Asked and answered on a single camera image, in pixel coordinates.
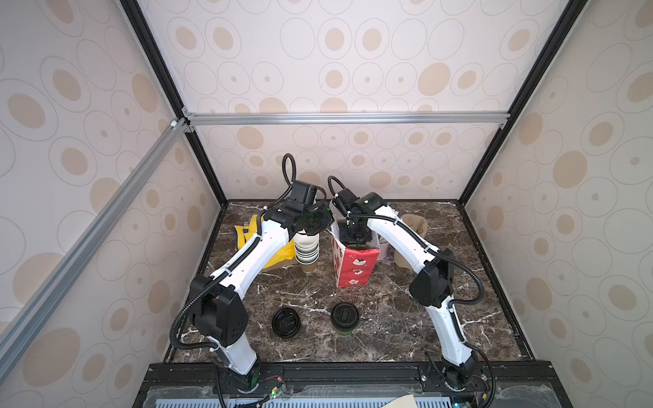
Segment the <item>red white paper bag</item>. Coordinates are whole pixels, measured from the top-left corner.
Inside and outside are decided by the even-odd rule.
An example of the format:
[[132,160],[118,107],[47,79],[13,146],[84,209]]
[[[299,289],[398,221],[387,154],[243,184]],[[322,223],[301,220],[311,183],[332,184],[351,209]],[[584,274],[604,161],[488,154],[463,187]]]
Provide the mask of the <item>red white paper bag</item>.
[[336,286],[365,286],[379,260],[379,237],[373,232],[372,239],[364,244],[345,244],[340,241],[344,231],[345,224],[337,221],[332,223],[329,230]]

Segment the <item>green paper coffee cup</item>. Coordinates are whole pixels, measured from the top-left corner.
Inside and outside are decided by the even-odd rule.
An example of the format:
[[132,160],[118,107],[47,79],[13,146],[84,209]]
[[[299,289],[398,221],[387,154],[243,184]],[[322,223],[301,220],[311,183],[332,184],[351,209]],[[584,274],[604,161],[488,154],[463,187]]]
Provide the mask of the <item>green paper coffee cup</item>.
[[336,333],[338,333],[338,335],[340,335],[340,336],[350,336],[350,335],[353,333],[354,328],[351,328],[351,327],[350,327],[350,328],[341,328],[341,327],[336,327],[336,328],[335,328],[335,331],[336,331]]

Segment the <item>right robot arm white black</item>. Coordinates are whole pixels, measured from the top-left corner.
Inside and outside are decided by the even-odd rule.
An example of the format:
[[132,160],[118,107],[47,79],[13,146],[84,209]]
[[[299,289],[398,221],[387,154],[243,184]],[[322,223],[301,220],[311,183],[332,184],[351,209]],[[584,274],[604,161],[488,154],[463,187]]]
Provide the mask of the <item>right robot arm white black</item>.
[[[479,353],[468,342],[460,326],[456,307],[476,305],[485,298],[485,287],[451,251],[430,244],[401,220],[393,208],[376,193],[357,197],[344,188],[334,194],[333,205],[345,217],[346,235],[361,241],[371,233],[384,238],[409,263],[416,276],[409,287],[413,299],[427,309],[440,340],[442,363],[435,368],[451,389],[464,389],[479,365]],[[467,274],[477,287],[472,299],[456,299],[454,270]]]

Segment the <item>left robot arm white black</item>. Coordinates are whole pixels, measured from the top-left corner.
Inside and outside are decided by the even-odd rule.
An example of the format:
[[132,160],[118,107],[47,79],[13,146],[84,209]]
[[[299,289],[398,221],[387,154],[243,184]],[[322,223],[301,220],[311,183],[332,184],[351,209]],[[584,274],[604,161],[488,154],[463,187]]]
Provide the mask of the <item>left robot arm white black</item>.
[[248,376],[258,356],[245,334],[248,313],[243,299],[265,265],[295,235],[318,236],[333,222],[328,199],[316,200],[324,189],[295,180],[281,198],[255,220],[252,238],[210,277],[190,284],[189,302],[178,312],[169,332],[177,350],[209,348],[226,368]]

